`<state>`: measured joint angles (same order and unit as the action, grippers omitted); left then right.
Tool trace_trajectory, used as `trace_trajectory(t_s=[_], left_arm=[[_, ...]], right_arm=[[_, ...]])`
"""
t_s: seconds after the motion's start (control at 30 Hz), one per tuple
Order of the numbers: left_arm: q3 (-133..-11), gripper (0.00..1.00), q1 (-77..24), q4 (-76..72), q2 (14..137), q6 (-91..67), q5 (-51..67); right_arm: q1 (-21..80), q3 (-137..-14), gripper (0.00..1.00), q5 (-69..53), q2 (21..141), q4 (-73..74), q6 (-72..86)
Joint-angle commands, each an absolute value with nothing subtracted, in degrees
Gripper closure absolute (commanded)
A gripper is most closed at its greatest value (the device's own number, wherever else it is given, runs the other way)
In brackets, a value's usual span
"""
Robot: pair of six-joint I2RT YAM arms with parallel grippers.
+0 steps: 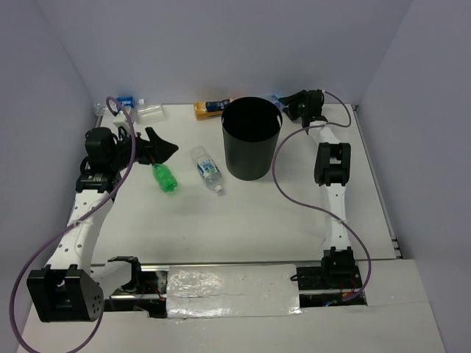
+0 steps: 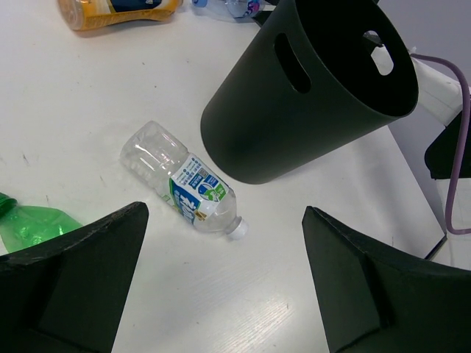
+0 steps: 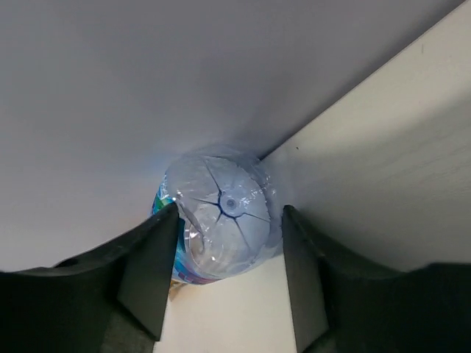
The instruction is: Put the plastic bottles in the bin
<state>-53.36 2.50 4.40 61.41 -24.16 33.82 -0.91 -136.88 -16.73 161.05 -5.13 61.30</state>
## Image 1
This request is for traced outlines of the orange juice bottle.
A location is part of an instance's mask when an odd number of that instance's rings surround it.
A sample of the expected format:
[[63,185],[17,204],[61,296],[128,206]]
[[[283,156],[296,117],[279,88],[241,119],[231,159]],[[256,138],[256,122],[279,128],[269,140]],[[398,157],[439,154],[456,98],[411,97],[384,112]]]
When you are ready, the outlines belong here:
[[208,118],[220,116],[232,99],[221,101],[198,101],[193,104],[196,120],[202,121]]

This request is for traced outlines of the clear bottle purple-blue label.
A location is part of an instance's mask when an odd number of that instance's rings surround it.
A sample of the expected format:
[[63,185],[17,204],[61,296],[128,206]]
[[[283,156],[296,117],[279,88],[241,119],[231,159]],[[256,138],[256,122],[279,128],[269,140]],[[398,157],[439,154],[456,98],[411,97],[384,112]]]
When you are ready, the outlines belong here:
[[282,110],[284,105],[279,101],[279,97],[276,95],[272,95],[272,103],[279,109]]

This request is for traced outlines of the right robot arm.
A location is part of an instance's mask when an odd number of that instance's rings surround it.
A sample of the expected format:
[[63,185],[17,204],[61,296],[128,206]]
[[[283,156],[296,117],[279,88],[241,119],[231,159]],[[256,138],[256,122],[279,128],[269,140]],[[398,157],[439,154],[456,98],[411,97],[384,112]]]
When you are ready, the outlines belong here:
[[327,200],[330,216],[327,245],[321,264],[300,267],[291,281],[300,290],[344,290],[348,285],[355,290],[360,284],[346,221],[346,186],[350,180],[351,145],[342,142],[332,130],[333,126],[349,127],[352,116],[347,113],[345,124],[329,121],[322,112],[325,90],[301,90],[277,101],[291,121],[301,120],[302,128],[317,145],[314,163],[314,181]]

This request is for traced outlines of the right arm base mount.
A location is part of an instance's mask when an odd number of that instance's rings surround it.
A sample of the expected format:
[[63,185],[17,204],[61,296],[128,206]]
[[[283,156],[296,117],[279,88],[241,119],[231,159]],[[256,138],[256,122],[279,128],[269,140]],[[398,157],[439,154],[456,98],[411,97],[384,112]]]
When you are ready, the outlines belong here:
[[358,292],[363,285],[357,266],[353,274],[345,277],[326,277],[320,265],[297,267],[290,280],[297,283],[301,308],[367,305],[364,294],[349,301],[343,300]]

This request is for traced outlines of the green plastic bottle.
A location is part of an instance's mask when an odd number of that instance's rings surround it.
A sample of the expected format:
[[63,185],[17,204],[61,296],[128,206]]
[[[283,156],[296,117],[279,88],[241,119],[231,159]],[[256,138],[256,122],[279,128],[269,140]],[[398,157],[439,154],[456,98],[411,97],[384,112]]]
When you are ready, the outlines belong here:
[[177,180],[168,166],[164,164],[154,164],[152,175],[164,193],[174,192],[178,186]]

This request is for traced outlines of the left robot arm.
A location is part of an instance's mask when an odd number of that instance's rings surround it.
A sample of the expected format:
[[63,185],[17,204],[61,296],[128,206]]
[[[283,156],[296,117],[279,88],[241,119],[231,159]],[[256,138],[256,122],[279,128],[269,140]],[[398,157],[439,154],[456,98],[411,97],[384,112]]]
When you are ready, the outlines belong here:
[[124,128],[114,134],[106,127],[85,134],[86,158],[80,166],[69,230],[40,270],[32,270],[26,285],[42,322],[95,321],[106,299],[119,288],[139,291],[144,274],[137,257],[115,256],[97,270],[91,268],[96,241],[123,181],[128,165],[167,161],[178,146],[147,127],[147,139]]

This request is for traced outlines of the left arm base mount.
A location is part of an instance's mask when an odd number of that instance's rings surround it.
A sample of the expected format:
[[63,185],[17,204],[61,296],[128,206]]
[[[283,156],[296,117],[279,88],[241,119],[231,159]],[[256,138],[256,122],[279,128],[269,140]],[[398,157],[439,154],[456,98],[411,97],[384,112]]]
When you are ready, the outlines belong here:
[[150,318],[166,318],[168,274],[143,270],[137,282],[118,288],[105,300],[105,312],[141,312]]

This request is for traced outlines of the clear bottle green-blue label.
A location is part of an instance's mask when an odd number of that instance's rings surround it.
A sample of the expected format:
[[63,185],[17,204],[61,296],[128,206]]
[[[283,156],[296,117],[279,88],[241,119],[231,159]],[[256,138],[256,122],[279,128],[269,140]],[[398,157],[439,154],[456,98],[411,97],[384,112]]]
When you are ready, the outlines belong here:
[[215,193],[224,191],[222,173],[204,147],[197,146],[190,151],[191,159],[206,188]]

